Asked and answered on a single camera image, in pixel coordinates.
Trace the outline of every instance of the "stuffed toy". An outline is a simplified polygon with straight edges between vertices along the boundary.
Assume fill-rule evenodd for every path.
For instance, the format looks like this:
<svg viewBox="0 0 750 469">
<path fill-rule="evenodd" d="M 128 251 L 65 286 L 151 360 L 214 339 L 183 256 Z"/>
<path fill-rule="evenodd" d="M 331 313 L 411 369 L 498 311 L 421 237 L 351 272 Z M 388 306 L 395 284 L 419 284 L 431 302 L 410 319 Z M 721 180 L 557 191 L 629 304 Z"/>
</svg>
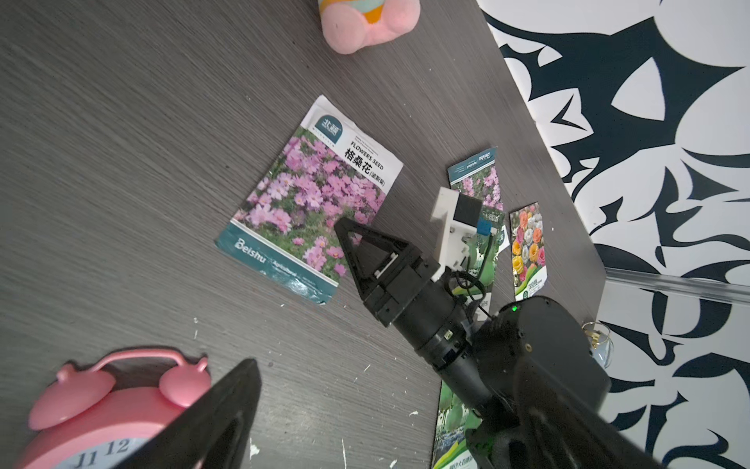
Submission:
<svg viewBox="0 0 750 469">
<path fill-rule="evenodd" d="M 406 34 L 419 19 L 419 0 L 318 0 L 323 36 L 351 54 Z"/>
</svg>

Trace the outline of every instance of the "dark wooden table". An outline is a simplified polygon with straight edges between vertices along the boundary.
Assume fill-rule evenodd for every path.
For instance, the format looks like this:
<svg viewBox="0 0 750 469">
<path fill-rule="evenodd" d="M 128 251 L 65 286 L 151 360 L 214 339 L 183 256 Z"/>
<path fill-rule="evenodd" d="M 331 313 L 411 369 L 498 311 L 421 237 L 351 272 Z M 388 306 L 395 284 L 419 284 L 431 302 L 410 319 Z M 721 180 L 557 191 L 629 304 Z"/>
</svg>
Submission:
<svg viewBox="0 0 750 469">
<path fill-rule="evenodd" d="M 440 382 L 351 279 L 315 306 L 213 245 L 321 93 L 404 162 L 375 226 L 427 252 L 445 168 L 498 146 L 505 206 L 545 216 L 543 294 L 596 315 L 602 264 L 474 2 L 424 2 L 414 32 L 353 56 L 314 0 L 2 10 L 0 466 L 65 359 L 157 344 L 207 354 L 214 381 L 257 357 L 253 467 L 344 467 L 342 441 L 349 468 L 425 467 Z"/>
</svg>

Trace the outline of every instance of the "pink alarm clock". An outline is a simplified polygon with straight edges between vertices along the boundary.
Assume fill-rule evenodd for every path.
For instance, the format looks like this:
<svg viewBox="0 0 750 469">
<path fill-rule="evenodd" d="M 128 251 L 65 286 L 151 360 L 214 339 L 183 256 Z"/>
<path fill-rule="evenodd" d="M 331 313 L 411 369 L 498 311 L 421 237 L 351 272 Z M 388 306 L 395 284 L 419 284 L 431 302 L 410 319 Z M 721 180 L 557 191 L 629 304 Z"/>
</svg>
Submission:
<svg viewBox="0 0 750 469">
<path fill-rule="evenodd" d="M 173 359 L 159 387 L 112 391 L 115 378 L 102 371 L 115 360 Z M 16 464 L 19 469 L 102 469 L 113 467 L 154 437 L 211 387 L 203 357 L 191 365 L 179 352 L 137 349 L 111 353 L 85 371 L 71 364 L 57 372 L 28 416 L 41 430 Z"/>
</svg>

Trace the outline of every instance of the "flower seed packet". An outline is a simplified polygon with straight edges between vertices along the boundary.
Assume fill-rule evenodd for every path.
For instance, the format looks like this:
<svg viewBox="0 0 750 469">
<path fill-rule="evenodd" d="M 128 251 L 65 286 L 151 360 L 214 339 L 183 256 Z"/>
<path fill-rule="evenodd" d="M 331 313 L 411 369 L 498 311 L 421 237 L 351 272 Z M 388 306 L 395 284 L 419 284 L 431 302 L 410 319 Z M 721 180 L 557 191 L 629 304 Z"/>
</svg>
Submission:
<svg viewBox="0 0 750 469">
<path fill-rule="evenodd" d="M 500 183 L 497 180 L 495 168 L 496 152 L 497 148 L 493 147 L 448 168 L 451 189 L 480 199 L 482 201 L 481 216 L 497 228 L 497 235 L 492 241 L 492 246 L 488 246 L 489 236 L 478 233 L 466 241 L 469 246 L 466 270 L 477 277 L 487 289 L 487 295 L 480 303 L 486 311 L 489 311 L 492 284 L 495 282 L 497 255 L 510 245 L 505 223 L 506 214 L 503 211 L 503 203 L 500 202 Z M 454 291 L 454 294 L 466 294 L 463 289 L 457 290 L 460 291 Z M 469 289 L 468 293 L 477 298 L 481 295 L 479 289 L 476 288 Z"/>
<path fill-rule="evenodd" d="M 513 285 L 516 300 L 533 295 L 547 281 L 545 232 L 539 203 L 511 213 Z"/>
<path fill-rule="evenodd" d="M 326 303 L 348 270 L 334 224 L 342 217 L 369 224 L 402 167 L 321 95 L 216 246 Z"/>
</svg>

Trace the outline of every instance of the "wall mural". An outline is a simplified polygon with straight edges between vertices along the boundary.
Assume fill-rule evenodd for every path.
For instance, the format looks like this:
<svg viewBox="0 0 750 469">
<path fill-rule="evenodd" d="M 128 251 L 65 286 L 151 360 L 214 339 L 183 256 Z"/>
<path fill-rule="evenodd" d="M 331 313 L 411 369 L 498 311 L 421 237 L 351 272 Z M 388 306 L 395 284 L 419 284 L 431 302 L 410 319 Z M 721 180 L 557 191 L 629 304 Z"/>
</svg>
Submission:
<svg viewBox="0 0 750 469">
<path fill-rule="evenodd" d="M 750 467 L 750 308 L 607 282 L 612 387 L 600 410 L 670 467 Z"/>
<path fill-rule="evenodd" d="M 750 285 L 750 2 L 478 3 L 604 264 Z"/>
</svg>

